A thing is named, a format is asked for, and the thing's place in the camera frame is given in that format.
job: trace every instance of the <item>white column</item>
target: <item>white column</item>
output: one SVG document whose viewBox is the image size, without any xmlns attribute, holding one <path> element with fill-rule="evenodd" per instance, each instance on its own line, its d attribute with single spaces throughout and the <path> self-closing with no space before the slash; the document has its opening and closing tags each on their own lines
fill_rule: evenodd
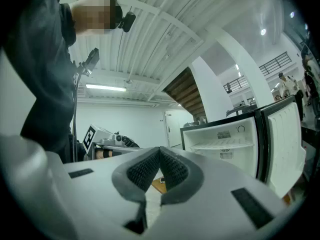
<svg viewBox="0 0 320 240">
<path fill-rule="evenodd" d="M 198 87 L 208 122 L 226 118 L 228 110 L 234 107 L 225 88 L 207 63 L 198 57 L 190 66 Z"/>
<path fill-rule="evenodd" d="M 247 101 L 247 97 L 244 93 L 242 93 L 242 99 L 244 100 L 244 104 L 249 105 L 249 103 Z"/>
<path fill-rule="evenodd" d="M 245 76 L 258 108 L 274 103 L 269 85 L 254 59 L 230 34 L 221 27 L 210 25 L 206 30 L 230 54 Z"/>
</svg>

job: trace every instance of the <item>dark jacket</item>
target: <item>dark jacket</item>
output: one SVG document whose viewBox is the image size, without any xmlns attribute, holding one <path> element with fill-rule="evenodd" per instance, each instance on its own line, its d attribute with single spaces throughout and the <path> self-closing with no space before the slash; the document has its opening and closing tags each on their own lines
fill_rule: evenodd
<svg viewBox="0 0 320 240">
<path fill-rule="evenodd" d="M 58 154 L 66 149 L 73 117 L 76 67 L 68 47 L 75 41 L 68 4 L 31 0 L 4 44 L 12 66 L 36 97 L 21 135 Z"/>
</svg>

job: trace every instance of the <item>black sticker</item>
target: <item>black sticker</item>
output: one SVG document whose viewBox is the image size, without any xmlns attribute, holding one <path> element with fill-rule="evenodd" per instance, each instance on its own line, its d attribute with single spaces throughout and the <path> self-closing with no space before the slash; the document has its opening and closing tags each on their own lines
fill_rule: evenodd
<svg viewBox="0 0 320 240">
<path fill-rule="evenodd" d="M 83 176 L 83 175 L 86 175 L 86 174 L 90 174 L 90 173 L 93 173 L 93 172 L 94 172 L 93 170 L 88 168 L 88 169 L 69 172 L 69 176 L 70 176 L 71 179 L 73 179 L 73 178 L 76 178 L 76 177 L 79 177 L 79 176 Z"/>
<path fill-rule="evenodd" d="M 87 150 L 90 147 L 90 144 L 92 142 L 92 139 L 94 138 L 95 133 L 96 133 L 96 130 L 93 129 L 92 126 L 90 126 L 83 140 L 83 144 Z"/>
<path fill-rule="evenodd" d="M 257 229 L 273 220 L 273 216 L 245 188 L 231 193 Z"/>
</svg>

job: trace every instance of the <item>person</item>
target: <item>person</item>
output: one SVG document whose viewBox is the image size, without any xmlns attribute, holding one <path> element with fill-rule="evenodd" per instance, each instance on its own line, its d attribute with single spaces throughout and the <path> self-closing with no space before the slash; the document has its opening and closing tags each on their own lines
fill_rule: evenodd
<svg viewBox="0 0 320 240">
<path fill-rule="evenodd" d="M 279 73 L 279 78 L 282 82 L 283 95 L 285 96 L 286 92 L 289 92 L 289 95 L 294 95 L 296 100 L 296 105 L 299 111 L 300 121 L 304 119 L 304 108 L 302 104 L 302 98 L 304 97 L 303 91 L 299 88 L 297 81 L 293 78 L 293 76 L 285 77 L 282 72 Z"/>
<path fill-rule="evenodd" d="M 312 105 L 315 116 L 320 117 L 320 83 L 312 73 L 312 69 L 307 63 L 302 60 L 304 67 L 304 80 L 307 90 L 310 93 L 308 103 Z"/>
<path fill-rule="evenodd" d="M 316 79 L 318 83 L 320 83 L 319 65 L 315 63 L 306 52 L 301 52 L 301 57 L 302 57 L 302 65 L 306 65 L 310 67 L 309 72 L 311 72 L 313 74 L 313 78 Z"/>
<path fill-rule="evenodd" d="M 226 91 L 226 93 L 227 94 L 230 94 L 230 93 L 232 93 L 232 90 L 231 90 L 231 85 L 230 85 L 230 83 L 226 83 L 226 87 L 227 87 L 227 91 Z"/>
<path fill-rule="evenodd" d="M 107 33 L 119 26 L 122 9 L 117 0 L 30 0 L 4 42 L 13 68 L 36 97 L 21 135 L 46 151 L 72 161 L 69 147 L 73 118 L 75 63 L 68 48 L 77 35 Z"/>
<path fill-rule="evenodd" d="M 282 99 L 279 94 L 277 94 L 274 98 L 275 98 L 276 102 L 281 101 L 281 99 Z"/>
</svg>

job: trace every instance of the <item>wooden staircase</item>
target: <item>wooden staircase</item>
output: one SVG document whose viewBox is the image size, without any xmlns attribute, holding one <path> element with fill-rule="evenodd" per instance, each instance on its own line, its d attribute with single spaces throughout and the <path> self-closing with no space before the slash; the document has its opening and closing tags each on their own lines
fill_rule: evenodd
<svg viewBox="0 0 320 240">
<path fill-rule="evenodd" d="M 196 81 L 189 67 L 182 71 L 163 91 L 193 115 L 195 120 L 206 116 Z"/>
</svg>

